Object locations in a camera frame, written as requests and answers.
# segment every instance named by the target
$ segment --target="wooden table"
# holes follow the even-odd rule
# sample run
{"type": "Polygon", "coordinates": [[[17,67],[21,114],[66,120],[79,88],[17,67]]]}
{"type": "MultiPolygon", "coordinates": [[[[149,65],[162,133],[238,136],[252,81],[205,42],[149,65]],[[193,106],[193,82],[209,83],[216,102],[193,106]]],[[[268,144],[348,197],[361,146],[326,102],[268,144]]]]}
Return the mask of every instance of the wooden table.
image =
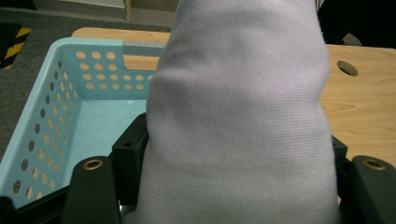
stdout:
{"type": "MultiPolygon", "coordinates": [[[[73,37],[162,43],[167,42],[169,35],[100,28],[82,28],[73,33],[73,37]]],[[[331,74],[321,103],[332,134],[348,146],[349,159],[367,155],[396,166],[396,50],[333,45],[328,49],[331,74]],[[337,64],[358,74],[349,76],[337,64]]],[[[147,68],[155,68],[158,62],[137,60],[147,68]]]]}

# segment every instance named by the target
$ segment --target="light blue laundry basket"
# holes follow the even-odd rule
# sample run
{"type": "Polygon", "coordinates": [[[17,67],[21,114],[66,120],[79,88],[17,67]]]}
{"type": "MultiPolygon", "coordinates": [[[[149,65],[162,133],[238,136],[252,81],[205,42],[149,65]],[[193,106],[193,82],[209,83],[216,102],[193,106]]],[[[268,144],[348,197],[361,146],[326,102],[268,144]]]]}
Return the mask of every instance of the light blue laundry basket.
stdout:
{"type": "Polygon", "coordinates": [[[68,185],[74,166],[107,156],[146,111],[155,71],[124,54],[159,57],[163,43],[65,38],[52,44],[0,164],[0,195],[18,208],[68,185]]]}

